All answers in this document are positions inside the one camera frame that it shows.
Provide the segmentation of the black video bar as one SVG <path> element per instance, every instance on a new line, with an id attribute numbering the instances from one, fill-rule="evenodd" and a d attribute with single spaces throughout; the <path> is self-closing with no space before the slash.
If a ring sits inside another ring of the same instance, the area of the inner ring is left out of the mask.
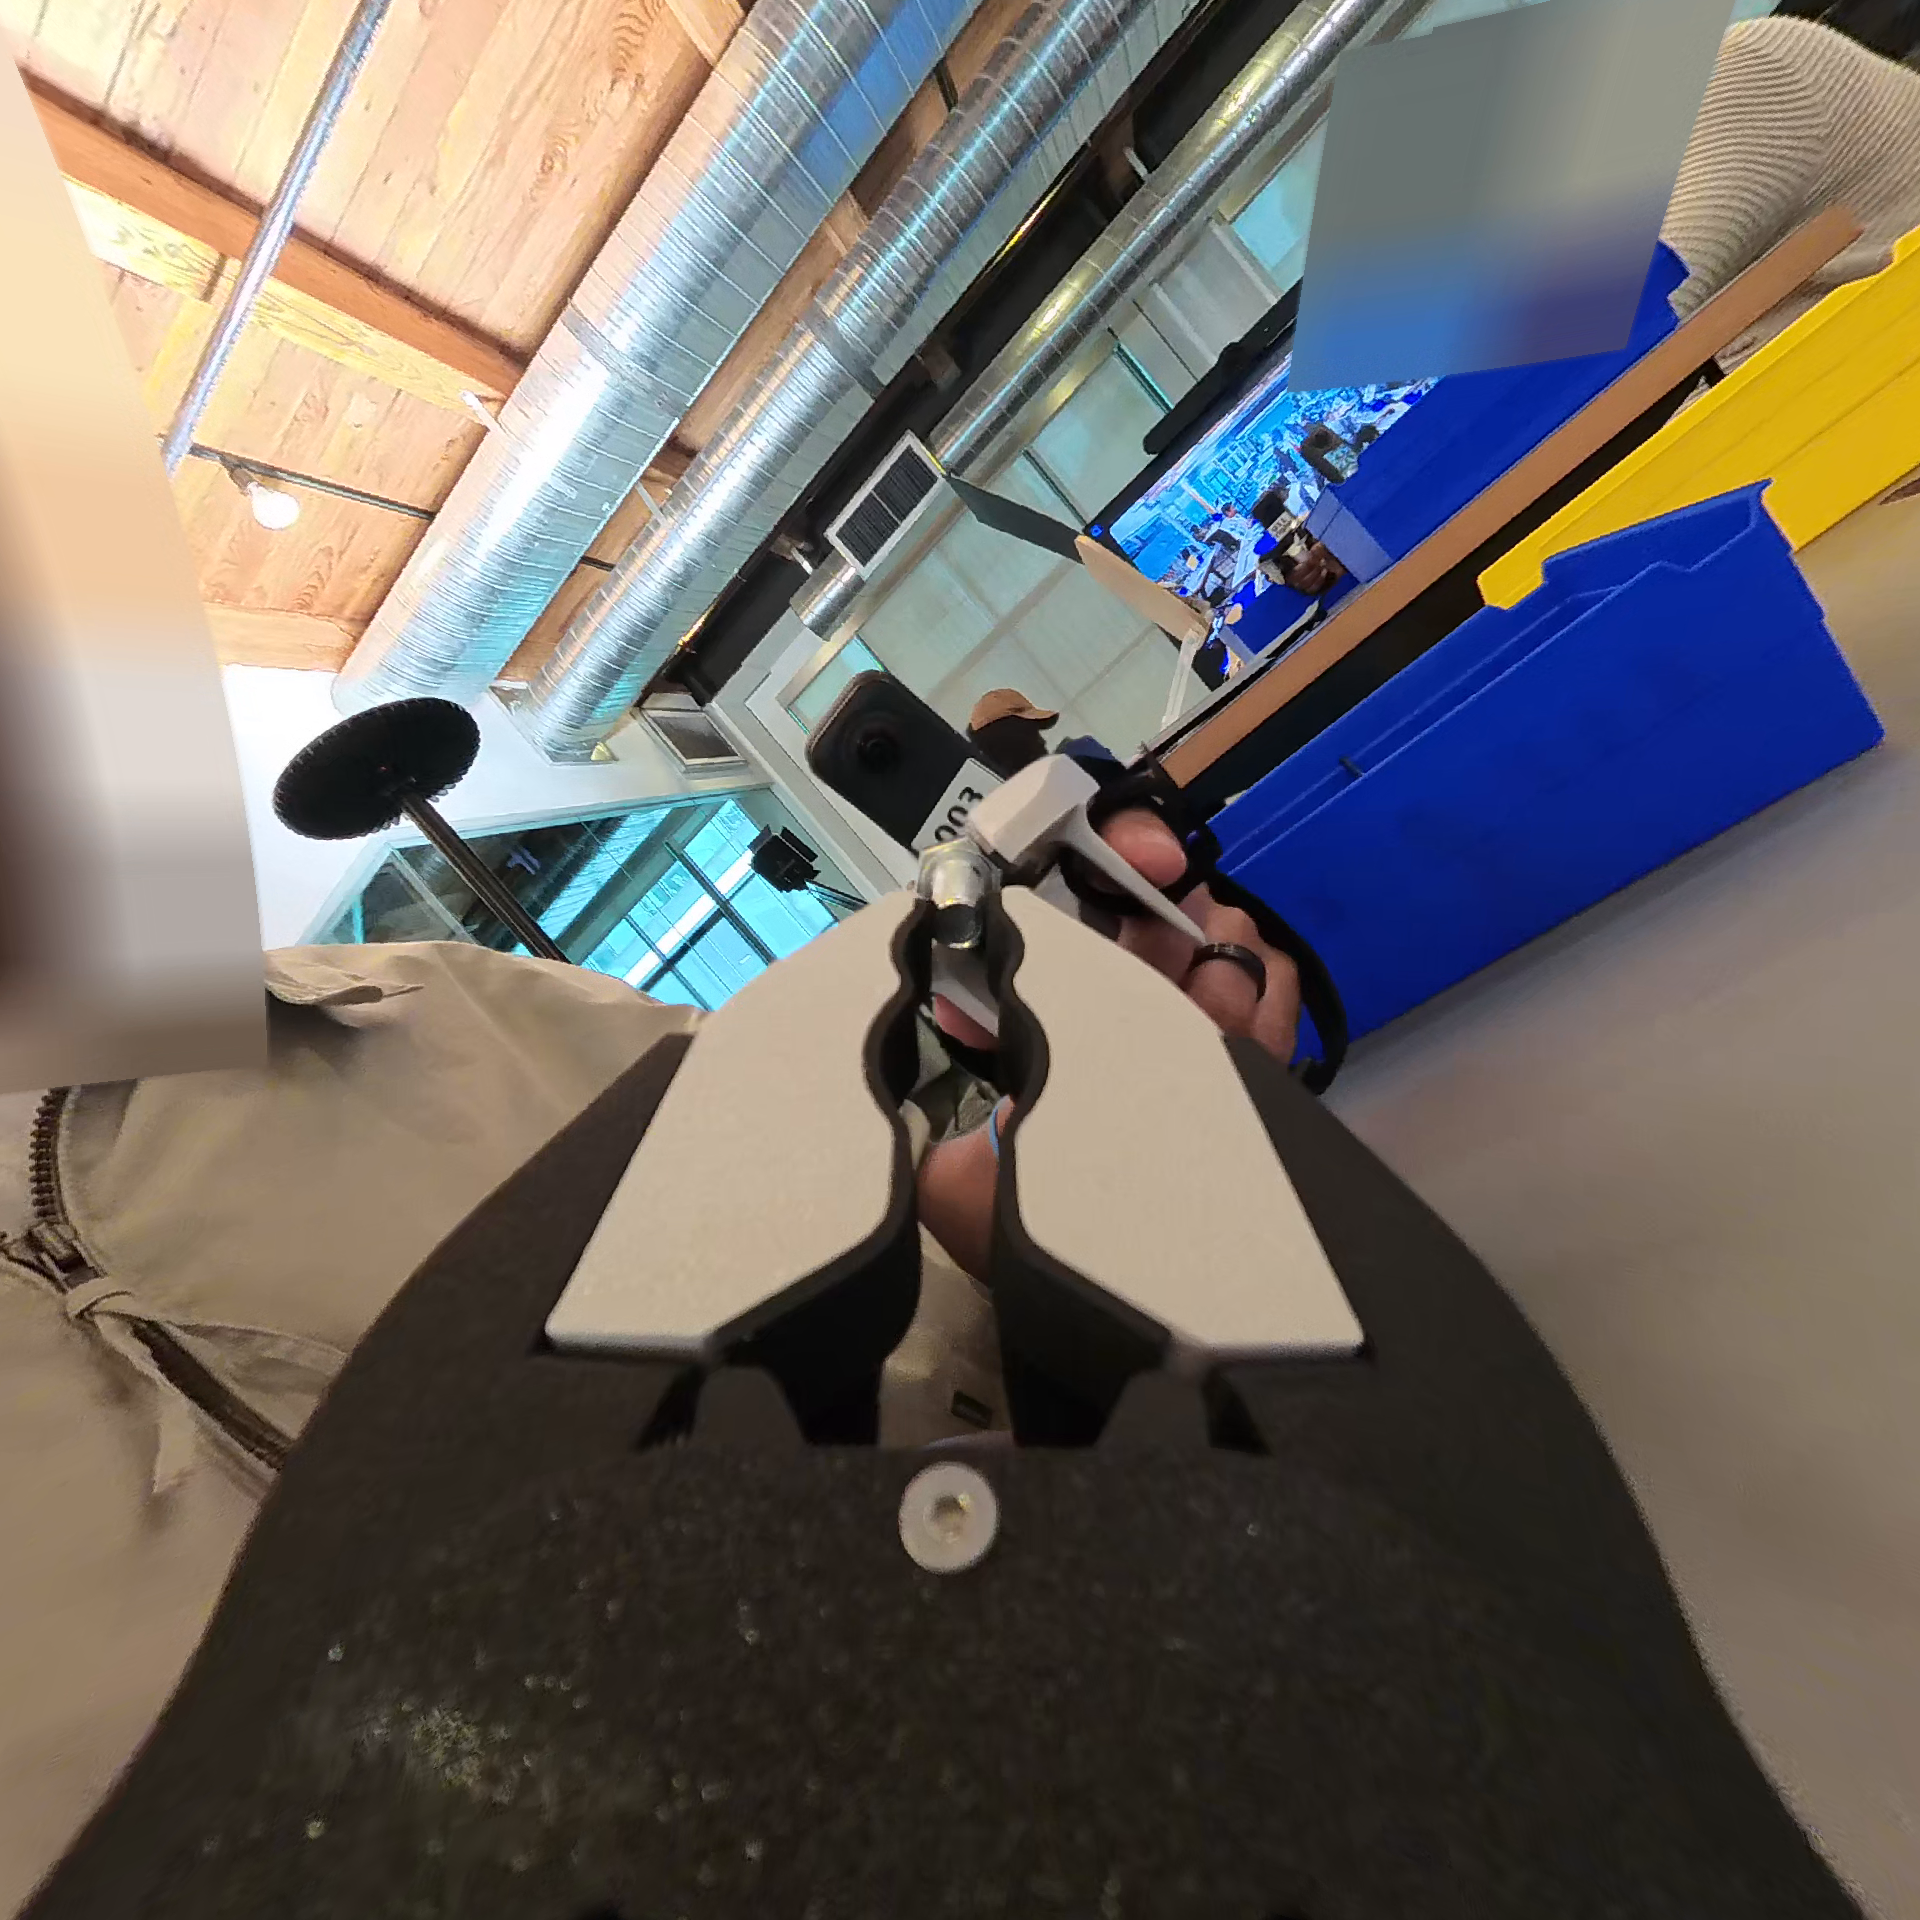
<path id="1" fill-rule="evenodd" d="M 1207 376 L 1144 433 L 1144 454 L 1177 457 L 1223 425 L 1247 400 L 1285 388 L 1287 370 L 1287 342 L 1272 342 L 1263 353 L 1253 353 L 1250 346 L 1231 346 Z"/>

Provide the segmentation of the ceiling spot lamp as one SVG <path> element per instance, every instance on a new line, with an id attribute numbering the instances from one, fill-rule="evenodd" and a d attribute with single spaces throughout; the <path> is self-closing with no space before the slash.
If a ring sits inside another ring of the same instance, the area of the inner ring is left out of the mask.
<path id="1" fill-rule="evenodd" d="M 303 516 L 307 496 L 322 496 L 408 520 L 433 520 L 437 516 L 433 508 L 400 496 L 378 493 L 312 471 L 268 464 L 199 441 L 188 448 L 188 457 L 202 464 L 218 464 L 250 503 L 255 520 L 269 533 L 290 530 Z"/>

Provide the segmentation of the silver ventilation duct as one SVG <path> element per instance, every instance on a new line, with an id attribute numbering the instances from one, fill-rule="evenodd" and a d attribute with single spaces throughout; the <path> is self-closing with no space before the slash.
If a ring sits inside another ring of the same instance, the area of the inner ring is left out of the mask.
<path id="1" fill-rule="evenodd" d="M 928 441 L 932 468 L 970 472 L 1241 161 L 1325 108 L 1335 58 L 1397 29 L 1407 10 L 1289 4 L 1207 113 L 948 407 Z M 1184 13 L 1186 4 L 1035 4 L 1019 15 L 708 442 L 708 490 L 746 489 L 724 533 L 757 538 L 779 525 L 977 268 L 1026 229 L 1045 186 Z"/>
<path id="2" fill-rule="evenodd" d="M 1021 10 L 515 709 L 586 761 L 1091 142 L 1191 1 Z"/>
<path id="3" fill-rule="evenodd" d="M 495 684 L 975 10 L 747 6 L 337 673 L 338 712 Z"/>

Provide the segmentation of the person's left hand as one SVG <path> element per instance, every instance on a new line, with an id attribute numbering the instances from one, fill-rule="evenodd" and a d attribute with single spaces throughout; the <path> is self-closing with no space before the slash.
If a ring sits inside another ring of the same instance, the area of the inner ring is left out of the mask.
<path id="1" fill-rule="evenodd" d="M 1116 854 L 1200 930 L 1199 940 L 1189 940 L 1145 914 L 1120 920 L 1117 946 L 1171 977 L 1220 1032 L 1255 1039 L 1287 1068 L 1305 1008 L 1291 958 L 1263 935 L 1249 912 L 1186 876 L 1184 841 L 1145 806 L 1127 806 L 1099 829 Z"/>

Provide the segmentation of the television screen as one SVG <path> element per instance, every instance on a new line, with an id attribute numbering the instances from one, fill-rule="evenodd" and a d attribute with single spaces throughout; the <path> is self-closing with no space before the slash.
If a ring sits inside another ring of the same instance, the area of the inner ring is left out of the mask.
<path id="1" fill-rule="evenodd" d="M 1309 513 L 1434 385 L 1293 390 L 1283 353 L 1107 533 L 1144 576 L 1212 612 L 1216 650 L 1255 660 L 1316 609 L 1285 573 Z"/>

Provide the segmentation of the white stand with wooden board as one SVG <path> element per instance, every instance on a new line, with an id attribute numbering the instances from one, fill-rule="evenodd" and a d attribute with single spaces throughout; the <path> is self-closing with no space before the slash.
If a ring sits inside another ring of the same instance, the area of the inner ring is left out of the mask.
<path id="1" fill-rule="evenodd" d="M 1243 608 L 1237 604 L 1212 609 L 1202 600 L 1191 600 L 1164 583 L 1148 581 L 1133 561 L 1091 534 L 1073 537 L 1073 554 L 1109 597 L 1123 600 L 1141 622 L 1177 644 L 1180 662 L 1171 673 L 1164 712 L 1159 725 L 1144 736 L 1144 750 L 1157 750 L 1164 741 L 1175 738 L 1200 712 L 1202 698 L 1237 690 L 1240 680 L 1250 678 L 1258 668 L 1277 660 L 1325 612 L 1323 600 L 1309 600 L 1308 609 L 1285 626 L 1277 638 L 1250 650 L 1240 646 L 1237 626 L 1241 623 Z M 1195 664 L 1215 639 L 1223 644 L 1223 684 L 1200 688 Z"/>

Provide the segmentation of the white ceiling vent unit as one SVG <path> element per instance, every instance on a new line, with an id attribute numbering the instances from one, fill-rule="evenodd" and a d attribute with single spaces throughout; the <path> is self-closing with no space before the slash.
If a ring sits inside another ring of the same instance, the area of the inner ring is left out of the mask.
<path id="1" fill-rule="evenodd" d="M 913 432 L 895 442 L 880 466 L 827 524 L 832 552 L 861 581 L 896 550 L 944 486 L 946 471 Z"/>

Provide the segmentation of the wooden-edged table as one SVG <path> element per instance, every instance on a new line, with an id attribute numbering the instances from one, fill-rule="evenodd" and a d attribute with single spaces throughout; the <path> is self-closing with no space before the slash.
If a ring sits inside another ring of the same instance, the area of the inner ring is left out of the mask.
<path id="1" fill-rule="evenodd" d="M 1800 223 L 1381 581 L 1355 589 L 1283 658 L 1220 690 L 1141 761 L 1159 764 L 1212 806 L 1263 778 L 1472 617 L 1490 565 L 1647 442 L 1738 335 L 1859 236 L 1861 221 L 1844 207 Z"/>

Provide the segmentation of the black round disc stand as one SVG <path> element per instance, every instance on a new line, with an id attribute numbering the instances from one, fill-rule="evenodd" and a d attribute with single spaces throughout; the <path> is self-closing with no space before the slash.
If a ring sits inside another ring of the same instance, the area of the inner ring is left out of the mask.
<path id="1" fill-rule="evenodd" d="M 437 797 L 467 778 L 481 748 L 482 732 L 474 714 L 441 697 L 357 711 L 285 764 L 273 790 L 275 817 L 303 838 L 322 844 L 410 821 L 529 952 L 568 961 L 560 943 L 439 814 Z"/>

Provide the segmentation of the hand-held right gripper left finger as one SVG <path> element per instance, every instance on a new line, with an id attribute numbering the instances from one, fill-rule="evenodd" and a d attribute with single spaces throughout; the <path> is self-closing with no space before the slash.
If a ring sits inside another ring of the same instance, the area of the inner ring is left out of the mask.
<path id="1" fill-rule="evenodd" d="M 562 1356 L 760 1368 L 813 1442 L 880 1434 L 921 1303 L 914 925 L 896 892 L 700 1022 L 544 1340 Z"/>

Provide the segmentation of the yellow plastic bin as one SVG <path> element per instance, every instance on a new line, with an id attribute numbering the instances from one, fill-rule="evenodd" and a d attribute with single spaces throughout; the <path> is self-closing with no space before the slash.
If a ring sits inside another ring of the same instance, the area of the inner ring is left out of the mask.
<path id="1" fill-rule="evenodd" d="M 1792 550 L 1917 466 L 1917 231 L 1884 271 L 1827 294 L 1477 581 L 1490 608 L 1548 560 L 1708 497 L 1765 486 Z"/>

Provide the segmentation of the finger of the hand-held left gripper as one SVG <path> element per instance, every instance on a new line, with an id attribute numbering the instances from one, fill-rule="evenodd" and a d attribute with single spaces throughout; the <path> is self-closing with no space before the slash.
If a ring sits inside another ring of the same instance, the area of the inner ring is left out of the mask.
<path id="1" fill-rule="evenodd" d="M 931 1012 L 948 1042 L 968 1048 L 1000 1045 L 1000 1000 L 978 948 L 935 943 L 928 951 Z"/>
<path id="2" fill-rule="evenodd" d="M 978 850 L 991 860 L 995 889 L 1031 889 L 1055 904 L 1116 906 L 1088 878 L 1060 878 L 1065 853 L 1091 860 L 1095 841 L 1088 804 L 1099 785 L 1069 757 L 1045 754 L 978 800 Z"/>

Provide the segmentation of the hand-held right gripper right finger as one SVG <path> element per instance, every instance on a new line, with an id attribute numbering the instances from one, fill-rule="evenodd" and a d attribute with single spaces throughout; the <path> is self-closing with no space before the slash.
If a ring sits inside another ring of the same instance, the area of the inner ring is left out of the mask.
<path id="1" fill-rule="evenodd" d="M 1015 1440 L 1076 1448 L 1130 1385 L 1207 1400 L 1247 1364 L 1348 1362 L 1365 1333 L 1243 1060 L 1189 993 L 1025 886 L 991 942 L 1015 1079 L 992 1306 Z"/>

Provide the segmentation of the black tripod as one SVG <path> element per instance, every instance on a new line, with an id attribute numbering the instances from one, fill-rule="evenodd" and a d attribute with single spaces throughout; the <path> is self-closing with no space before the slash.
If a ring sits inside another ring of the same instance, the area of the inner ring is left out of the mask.
<path id="1" fill-rule="evenodd" d="M 779 894 L 810 895 L 840 916 L 855 914 L 866 904 L 861 895 L 832 886 L 823 878 L 813 847 L 788 826 L 761 826 L 753 841 L 749 862 L 753 872 Z"/>

